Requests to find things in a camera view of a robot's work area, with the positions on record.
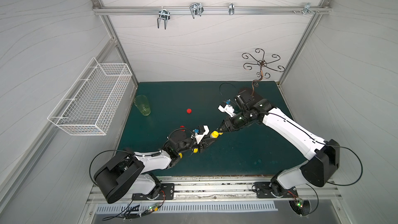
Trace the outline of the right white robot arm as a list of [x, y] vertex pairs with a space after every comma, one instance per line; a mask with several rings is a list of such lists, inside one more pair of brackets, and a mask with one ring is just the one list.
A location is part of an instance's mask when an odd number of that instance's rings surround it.
[[219, 111], [228, 114], [217, 130], [219, 133], [238, 131], [256, 121], [279, 133], [306, 159], [296, 167], [278, 172], [271, 179], [268, 187], [275, 197], [280, 198], [291, 188], [303, 184], [323, 187], [337, 171], [340, 147], [336, 141], [325, 141], [312, 134], [249, 88], [242, 88], [234, 100], [237, 108], [230, 101], [218, 107]]

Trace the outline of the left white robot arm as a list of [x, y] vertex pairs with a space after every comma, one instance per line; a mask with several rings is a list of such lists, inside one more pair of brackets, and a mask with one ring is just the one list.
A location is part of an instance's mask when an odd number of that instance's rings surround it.
[[180, 127], [168, 135], [160, 150], [115, 150], [115, 155], [89, 176], [109, 204], [119, 201], [129, 191], [154, 200], [159, 197], [162, 184], [153, 171], [174, 167], [182, 159], [184, 152], [202, 152], [221, 135], [222, 132], [211, 132], [206, 125], [194, 130]]

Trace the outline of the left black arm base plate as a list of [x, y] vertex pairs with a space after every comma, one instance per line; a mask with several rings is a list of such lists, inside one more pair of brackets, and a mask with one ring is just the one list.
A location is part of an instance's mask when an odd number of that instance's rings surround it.
[[161, 183], [154, 187], [154, 189], [147, 195], [132, 194], [133, 201], [163, 201], [174, 199], [175, 184]]

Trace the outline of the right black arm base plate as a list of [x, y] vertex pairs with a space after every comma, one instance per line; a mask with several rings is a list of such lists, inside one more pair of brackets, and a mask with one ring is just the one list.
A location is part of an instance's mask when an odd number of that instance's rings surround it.
[[295, 188], [284, 189], [271, 182], [255, 182], [251, 190], [259, 199], [294, 199], [298, 197]]

